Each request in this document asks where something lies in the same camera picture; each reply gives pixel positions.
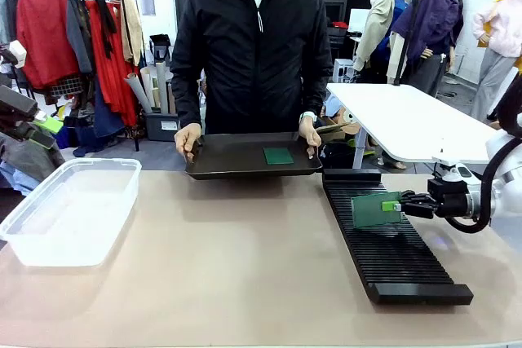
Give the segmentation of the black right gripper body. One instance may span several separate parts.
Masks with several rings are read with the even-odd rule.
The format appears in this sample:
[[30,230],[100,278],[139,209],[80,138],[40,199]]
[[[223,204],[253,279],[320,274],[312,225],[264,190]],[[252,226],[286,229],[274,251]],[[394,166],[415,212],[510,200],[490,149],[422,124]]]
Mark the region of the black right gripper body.
[[436,198],[434,214],[440,218],[462,218],[468,215],[468,195],[466,193],[443,194]]

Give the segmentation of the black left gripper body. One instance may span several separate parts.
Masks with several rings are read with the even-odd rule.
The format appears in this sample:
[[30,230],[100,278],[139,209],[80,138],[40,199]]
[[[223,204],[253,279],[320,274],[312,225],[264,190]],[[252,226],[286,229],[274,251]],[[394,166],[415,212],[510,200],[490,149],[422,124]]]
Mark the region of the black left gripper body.
[[39,109],[33,99],[1,85],[1,132],[13,139],[30,139]]

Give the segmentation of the person's left hand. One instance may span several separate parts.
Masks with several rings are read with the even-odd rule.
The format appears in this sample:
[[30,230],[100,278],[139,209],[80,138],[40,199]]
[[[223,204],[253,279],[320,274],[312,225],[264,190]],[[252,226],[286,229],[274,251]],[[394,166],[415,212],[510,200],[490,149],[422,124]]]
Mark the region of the person's left hand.
[[299,136],[307,142],[308,158],[312,159],[318,152],[321,146],[321,137],[314,127],[313,118],[304,116],[299,122]]

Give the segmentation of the person's right hand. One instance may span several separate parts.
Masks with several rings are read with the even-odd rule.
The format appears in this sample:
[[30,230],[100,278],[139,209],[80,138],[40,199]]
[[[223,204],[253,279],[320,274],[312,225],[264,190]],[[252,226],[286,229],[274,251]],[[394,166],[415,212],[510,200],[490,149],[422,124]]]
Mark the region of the person's right hand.
[[195,157],[194,146],[200,137],[201,125],[199,123],[188,124],[175,134],[176,150],[189,163],[193,162]]

